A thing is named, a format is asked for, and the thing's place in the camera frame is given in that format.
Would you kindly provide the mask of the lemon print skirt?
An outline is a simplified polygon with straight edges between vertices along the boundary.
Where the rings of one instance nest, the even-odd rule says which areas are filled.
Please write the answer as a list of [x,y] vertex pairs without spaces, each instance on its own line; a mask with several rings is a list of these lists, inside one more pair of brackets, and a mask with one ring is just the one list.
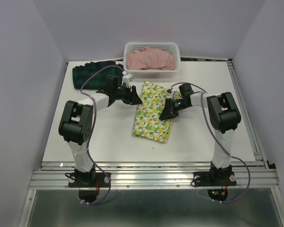
[[146,81],[142,87],[140,99],[142,104],[137,107],[133,135],[140,138],[167,143],[172,129],[173,120],[159,119],[170,96],[167,89]]

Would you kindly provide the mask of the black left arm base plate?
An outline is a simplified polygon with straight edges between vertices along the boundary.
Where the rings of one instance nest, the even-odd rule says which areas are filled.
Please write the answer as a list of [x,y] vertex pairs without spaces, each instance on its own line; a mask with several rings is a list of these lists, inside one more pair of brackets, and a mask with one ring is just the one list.
[[95,172],[87,177],[75,173],[64,174],[69,182],[68,187],[78,189],[78,198],[82,204],[92,206],[103,203],[111,188],[111,173]]

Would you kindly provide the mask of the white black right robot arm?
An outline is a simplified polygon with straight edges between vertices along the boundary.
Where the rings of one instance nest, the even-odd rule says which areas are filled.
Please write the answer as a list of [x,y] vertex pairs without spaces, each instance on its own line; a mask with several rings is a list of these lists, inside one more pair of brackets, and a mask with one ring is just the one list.
[[180,98],[166,98],[159,119],[161,121],[173,119],[178,117],[179,111],[199,106],[215,141],[209,171],[194,172],[191,185],[193,187],[235,186],[237,183],[231,165],[231,145],[234,132],[241,122],[241,114],[232,93],[209,95],[203,89],[194,92],[191,83],[181,82],[178,86]]

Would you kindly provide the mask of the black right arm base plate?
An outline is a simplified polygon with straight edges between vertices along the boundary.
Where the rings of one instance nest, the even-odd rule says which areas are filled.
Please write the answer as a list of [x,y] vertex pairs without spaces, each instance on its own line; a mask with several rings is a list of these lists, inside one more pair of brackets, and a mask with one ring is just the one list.
[[228,187],[236,186],[236,177],[233,172],[230,175],[211,175],[210,172],[194,172],[191,186],[208,187],[207,194],[214,202],[226,203],[228,198]]

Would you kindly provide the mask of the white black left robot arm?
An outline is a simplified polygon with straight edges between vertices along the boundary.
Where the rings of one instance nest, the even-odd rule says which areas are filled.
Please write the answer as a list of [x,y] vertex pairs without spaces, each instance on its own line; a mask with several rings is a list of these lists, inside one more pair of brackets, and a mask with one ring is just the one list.
[[102,89],[84,100],[67,101],[60,120],[58,133],[69,145],[75,167],[72,173],[66,173],[70,188],[87,188],[99,185],[101,178],[109,178],[104,171],[96,172],[97,165],[89,153],[89,142],[93,134],[97,112],[111,106],[116,100],[127,105],[142,104],[136,87],[131,85],[134,76],[123,77],[109,75]]

